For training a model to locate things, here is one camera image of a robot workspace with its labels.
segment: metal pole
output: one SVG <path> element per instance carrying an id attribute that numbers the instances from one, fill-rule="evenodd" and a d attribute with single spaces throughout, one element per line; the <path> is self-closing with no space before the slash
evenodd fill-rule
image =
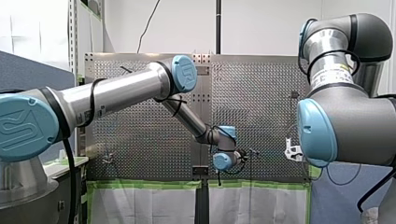
<path id="1" fill-rule="evenodd" d="M 216 54 L 221 54 L 221 0 L 216 1 Z"/>

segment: perforated metal panel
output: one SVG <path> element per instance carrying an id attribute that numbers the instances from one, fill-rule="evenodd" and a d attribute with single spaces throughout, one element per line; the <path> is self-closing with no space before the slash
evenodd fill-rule
<path id="1" fill-rule="evenodd" d="M 301 164 L 288 161 L 283 154 L 286 132 L 295 123 L 298 101 L 290 99 L 291 91 L 304 96 L 306 77 L 296 64 L 294 57 L 212 57 L 214 124 L 235 126 L 237 148 L 260 152 L 259 158 L 253 160 L 251 172 L 249 161 L 239 175 L 222 175 L 223 178 L 288 182 L 304 179 Z M 211 177 L 217 177 L 213 167 Z"/>
<path id="2" fill-rule="evenodd" d="M 117 77 L 125 73 L 121 66 L 137 71 L 148 62 L 171 56 L 90 54 L 86 77 Z M 236 126 L 238 148 L 260 151 L 260 157 L 253 160 L 252 172 L 248 163 L 240 175 L 222 177 L 304 181 L 301 164 L 287 161 L 283 154 L 286 131 L 295 122 L 298 101 L 290 99 L 291 91 L 299 92 L 300 99 L 304 96 L 305 76 L 299 73 L 296 58 L 211 55 L 210 60 L 197 66 L 202 66 L 198 71 L 208 68 L 209 73 L 199 78 L 201 83 L 184 99 L 204 121 Z M 86 134 L 87 151 L 93 154 L 89 179 L 190 180 L 191 161 L 212 166 L 210 153 L 205 154 L 208 160 L 191 157 L 204 154 L 194 153 L 191 134 L 154 101 L 97 120 Z M 113 162 L 107 164 L 104 160 L 109 153 L 114 153 Z M 213 169 L 210 177 L 216 177 Z"/>
<path id="3" fill-rule="evenodd" d="M 134 58 L 136 55 L 88 57 L 94 78 L 118 77 L 142 70 L 161 57 Z M 183 99 L 190 101 L 190 95 Z M 148 100 L 116 114 L 97 120 L 87 131 L 87 145 L 94 154 L 88 169 L 89 179 L 131 178 L 150 180 L 191 179 L 191 135 L 162 104 Z M 107 155 L 113 154 L 107 163 Z"/>

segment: robotic arm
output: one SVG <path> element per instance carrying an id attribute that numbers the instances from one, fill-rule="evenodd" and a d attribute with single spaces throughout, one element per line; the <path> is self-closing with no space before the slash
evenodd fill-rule
<path id="1" fill-rule="evenodd" d="M 235 151 L 235 128 L 208 130 L 175 95 L 192 91 L 196 81 L 192 60 L 176 56 L 150 63 L 137 73 L 96 79 L 92 84 L 64 91 L 47 87 L 0 94 L 0 212 L 6 209 L 6 214 L 12 214 L 8 209 L 42 198 L 57 188 L 55 181 L 47 179 L 38 159 L 52 144 L 63 140 L 68 144 L 67 138 L 75 128 L 150 98 L 176 114 L 199 143 L 218 145 L 223 150 L 214 158 L 218 169 L 228 170 L 239 163 L 243 155 Z M 18 221 L 12 216 L 9 223 L 14 222 Z M 37 223 L 51 222 L 39 219 Z"/>
<path id="2" fill-rule="evenodd" d="M 201 144 L 218 146 L 219 153 L 213 156 L 213 165 L 220 171 L 227 171 L 239 164 L 247 153 L 236 146 L 236 133 L 233 126 L 219 126 L 217 129 L 207 127 L 184 104 L 177 102 L 180 98 L 172 96 L 163 102 L 163 105 L 194 135 L 195 140 Z"/>
<path id="3" fill-rule="evenodd" d="M 370 98 L 376 95 L 381 64 L 390 58 L 392 47 L 388 26 L 369 14 L 305 26 L 300 54 L 309 61 L 311 92 L 298 104 L 298 132 L 312 164 L 393 164 L 396 102 Z M 346 54 L 360 65 L 357 72 L 349 68 Z"/>

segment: blue cap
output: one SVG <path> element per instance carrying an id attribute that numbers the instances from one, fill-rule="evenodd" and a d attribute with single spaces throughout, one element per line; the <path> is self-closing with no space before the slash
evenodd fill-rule
<path id="1" fill-rule="evenodd" d="M 197 69 L 185 55 L 177 55 L 172 61 L 172 76 L 179 92 L 192 91 L 197 84 Z"/>
<path id="2" fill-rule="evenodd" d="M 219 126 L 220 133 L 223 135 L 230 135 L 233 139 L 236 139 L 236 129 L 234 126 Z"/>
<path id="3" fill-rule="evenodd" d="M 334 129 L 323 108 L 313 99 L 299 102 L 298 134 L 301 149 L 308 161 L 325 167 L 337 158 L 337 140 Z"/>
<path id="4" fill-rule="evenodd" d="M 233 162 L 227 154 L 220 152 L 213 156 L 213 165 L 220 171 L 226 171 L 233 167 Z"/>
<path id="5" fill-rule="evenodd" d="M 33 97 L 0 95 L 0 161 L 25 161 L 56 140 L 59 123 L 44 102 Z"/>

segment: black cable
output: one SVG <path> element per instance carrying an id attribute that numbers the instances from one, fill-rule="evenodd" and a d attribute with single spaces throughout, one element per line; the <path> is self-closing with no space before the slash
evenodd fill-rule
<path id="1" fill-rule="evenodd" d="M 158 6 L 158 4 L 160 4 L 160 1 L 161 1 L 161 0 L 158 0 L 157 3 L 155 4 L 155 7 L 154 7 L 154 9 L 152 10 L 151 15 L 150 15 L 149 18 L 148 18 L 148 23 L 147 23 L 147 25 L 146 25 L 145 31 L 144 31 L 143 34 L 140 36 L 140 39 L 139 39 L 139 47 L 137 48 L 137 53 L 140 52 L 140 47 L 142 46 L 142 39 L 143 39 L 143 36 L 146 34 L 146 31 L 147 31 L 148 28 L 149 28 L 149 23 L 151 22 L 152 16 L 154 15 L 155 11 L 157 10 L 157 6 Z"/>
<path id="2" fill-rule="evenodd" d="M 0 94 L 4 93 L 18 93 L 18 92 L 23 92 L 25 90 L 20 90 L 20 89 L 9 89 L 9 90 L 1 90 Z"/>
<path id="3" fill-rule="evenodd" d="M 330 175 L 330 171 L 329 171 L 329 166 L 326 166 L 326 172 L 327 172 L 327 176 L 329 177 L 330 181 L 332 181 L 332 183 L 334 185 L 336 185 L 336 186 L 345 186 L 345 185 L 348 185 L 348 184 L 352 183 L 356 179 L 356 177 L 358 177 L 359 173 L 361 172 L 361 164 L 359 164 L 359 168 L 358 168 L 358 171 L 356 172 L 356 174 L 350 180 L 348 180 L 345 183 L 337 183 L 337 182 L 335 182 L 332 179 L 332 176 Z"/>
<path id="4" fill-rule="evenodd" d="M 87 121 L 85 121 L 85 123 L 83 123 L 81 127 L 86 127 L 88 125 L 90 125 L 93 121 L 93 118 L 95 117 L 95 95 L 94 95 L 94 91 L 95 91 L 95 87 L 96 85 L 100 82 L 106 80 L 105 78 L 98 78 L 96 80 L 93 81 L 92 85 L 91 85 L 91 95 L 90 95 L 90 116 L 88 118 Z"/>
<path id="5" fill-rule="evenodd" d="M 393 93 L 393 94 L 379 95 L 379 96 L 376 96 L 375 98 L 396 98 L 396 94 Z"/>
<path id="6" fill-rule="evenodd" d="M 352 52 L 352 51 L 350 51 L 350 50 L 347 50 L 347 49 L 333 49 L 333 50 L 329 50 L 329 51 L 326 51 L 326 52 L 322 52 L 322 53 L 320 53 L 314 60 L 312 60 L 312 62 L 309 64 L 309 66 L 308 66 L 308 70 L 307 70 L 307 77 L 308 77 L 308 82 L 310 83 L 310 80 L 309 80 L 309 78 L 310 78 L 310 76 L 311 76 L 311 70 L 312 70 L 312 67 L 313 67 L 313 65 L 315 64 L 315 62 L 317 62 L 319 59 L 321 59 L 322 57 L 324 57 L 324 56 L 327 56 L 328 54 L 331 54 L 331 53 L 338 53 L 338 52 L 341 52 L 341 53 L 345 53 L 345 54 L 349 54 L 350 55 L 350 57 L 351 57 L 351 59 L 353 60 L 353 61 L 355 61 L 355 63 L 356 63 L 356 68 L 355 68 L 355 70 L 352 72 L 352 76 L 354 76 L 358 71 L 359 71 L 359 68 L 361 67 L 361 59 L 359 58 L 359 56 L 357 55 L 357 54 L 355 54 L 354 52 Z"/>
<path id="7" fill-rule="evenodd" d="M 218 171 L 218 182 L 219 182 L 219 186 L 221 186 L 221 177 L 220 177 L 220 171 Z"/>
<path id="8" fill-rule="evenodd" d="M 187 101 L 183 100 L 183 97 L 181 95 L 179 95 L 179 97 L 180 97 L 179 100 L 178 99 L 172 99 L 172 98 L 166 98 L 166 99 L 163 99 L 163 100 L 156 100 L 156 102 L 157 103 L 160 103 L 160 102 L 163 102 L 163 101 L 176 101 L 176 102 L 178 102 L 177 109 L 175 110 L 174 114 L 172 115 L 172 117 L 174 117 L 178 113 L 178 111 L 180 111 L 181 104 L 186 104 L 187 103 Z"/>
<path id="9" fill-rule="evenodd" d="M 308 76 L 308 74 L 305 72 L 305 70 L 303 69 L 303 66 L 301 65 L 301 58 L 302 58 L 302 56 L 303 56 L 303 45 L 304 45 L 304 39 L 305 39 L 306 29 L 308 28 L 308 25 L 309 25 L 311 22 L 313 22 L 313 21 L 317 21 L 317 19 L 309 19 L 308 21 L 305 22 L 303 31 L 302 31 L 302 33 L 301 33 L 301 42 L 300 42 L 300 45 L 299 45 L 299 48 L 298 48 L 297 64 L 298 64 L 298 67 L 300 68 L 300 71 L 301 71 L 304 75 L 306 75 L 306 76 Z"/>
<path id="10" fill-rule="evenodd" d="M 69 170 L 70 170 L 70 211 L 69 211 L 69 224 L 74 224 L 75 213 L 76 213 L 76 200 L 77 200 L 77 178 L 76 178 L 76 167 L 73 157 L 73 150 L 70 147 L 68 139 L 64 139 L 64 150 L 66 151 Z"/>
<path id="11" fill-rule="evenodd" d="M 361 205 L 370 197 L 372 196 L 377 190 L 379 190 L 382 186 L 384 186 L 390 179 L 392 179 L 396 175 L 396 167 L 393 167 L 393 169 L 386 175 L 384 178 L 382 178 L 376 185 L 374 185 L 367 193 L 361 197 L 361 199 L 358 201 L 358 209 L 363 212 L 363 209 L 361 208 Z"/>
<path id="12" fill-rule="evenodd" d="M 244 161 L 241 161 L 241 163 L 242 163 L 242 166 L 241 166 L 241 168 L 239 168 L 239 170 L 237 170 L 235 172 L 230 172 L 230 171 L 223 171 L 223 172 L 227 175 L 239 175 L 242 171 L 244 171 L 245 164 L 246 164 Z"/>

